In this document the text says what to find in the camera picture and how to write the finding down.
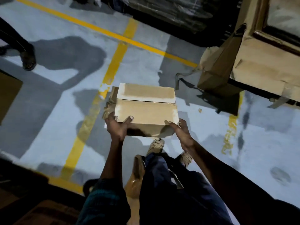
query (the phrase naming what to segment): black pants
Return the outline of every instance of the black pants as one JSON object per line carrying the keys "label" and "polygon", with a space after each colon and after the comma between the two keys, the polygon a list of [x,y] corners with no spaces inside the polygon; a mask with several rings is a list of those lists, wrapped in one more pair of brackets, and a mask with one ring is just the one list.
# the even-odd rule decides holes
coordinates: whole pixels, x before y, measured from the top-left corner
{"label": "black pants", "polygon": [[30,49],[30,44],[17,33],[5,20],[0,17],[0,39],[8,43],[11,48],[20,52]]}

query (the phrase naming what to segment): person's left hand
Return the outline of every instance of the person's left hand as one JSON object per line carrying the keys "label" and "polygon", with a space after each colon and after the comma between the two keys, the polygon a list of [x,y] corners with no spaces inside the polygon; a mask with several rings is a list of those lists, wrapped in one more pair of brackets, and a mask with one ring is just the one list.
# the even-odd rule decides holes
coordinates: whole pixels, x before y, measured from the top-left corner
{"label": "person's left hand", "polygon": [[110,133],[112,140],[123,141],[125,139],[129,124],[132,122],[133,116],[129,116],[123,123],[115,120],[115,113],[112,112],[105,119],[107,131]]}

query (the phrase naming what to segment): dark blue pants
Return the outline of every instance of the dark blue pants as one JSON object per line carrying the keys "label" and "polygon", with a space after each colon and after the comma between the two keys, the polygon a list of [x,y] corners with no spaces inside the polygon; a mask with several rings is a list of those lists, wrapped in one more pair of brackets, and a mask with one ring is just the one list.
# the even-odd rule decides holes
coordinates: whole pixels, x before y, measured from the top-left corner
{"label": "dark blue pants", "polygon": [[[151,153],[140,192],[140,224],[231,224],[224,202],[202,174]],[[183,188],[171,181],[172,170]]]}

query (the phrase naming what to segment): pants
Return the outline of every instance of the pants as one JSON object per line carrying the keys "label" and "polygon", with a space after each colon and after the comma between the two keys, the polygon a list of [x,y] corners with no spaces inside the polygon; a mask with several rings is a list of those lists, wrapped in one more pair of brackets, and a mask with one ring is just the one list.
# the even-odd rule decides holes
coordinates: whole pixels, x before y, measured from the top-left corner
{"label": "pants", "polygon": [[[166,154],[145,158],[140,224],[231,224],[224,202],[202,174]],[[183,188],[171,181],[172,170]]]}
{"label": "pants", "polygon": [[0,17],[0,39],[8,43],[11,48],[20,52],[30,49],[30,44],[22,38],[5,20]]}

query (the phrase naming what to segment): hand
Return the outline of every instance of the hand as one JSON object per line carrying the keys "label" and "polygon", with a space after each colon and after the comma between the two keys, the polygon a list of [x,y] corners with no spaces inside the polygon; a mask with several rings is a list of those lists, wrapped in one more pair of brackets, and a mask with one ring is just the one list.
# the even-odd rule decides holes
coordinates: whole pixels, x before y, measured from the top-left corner
{"label": "hand", "polygon": [[180,140],[181,147],[184,151],[189,151],[194,148],[195,140],[190,136],[187,122],[183,119],[179,119],[179,126],[173,122],[169,122],[170,126],[175,130],[175,133]]}
{"label": "hand", "polygon": [[107,131],[110,133],[112,140],[123,141],[125,139],[129,124],[132,122],[133,117],[129,116],[123,123],[115,120],[115,113],[112,112],[105,119],[107,124]]}

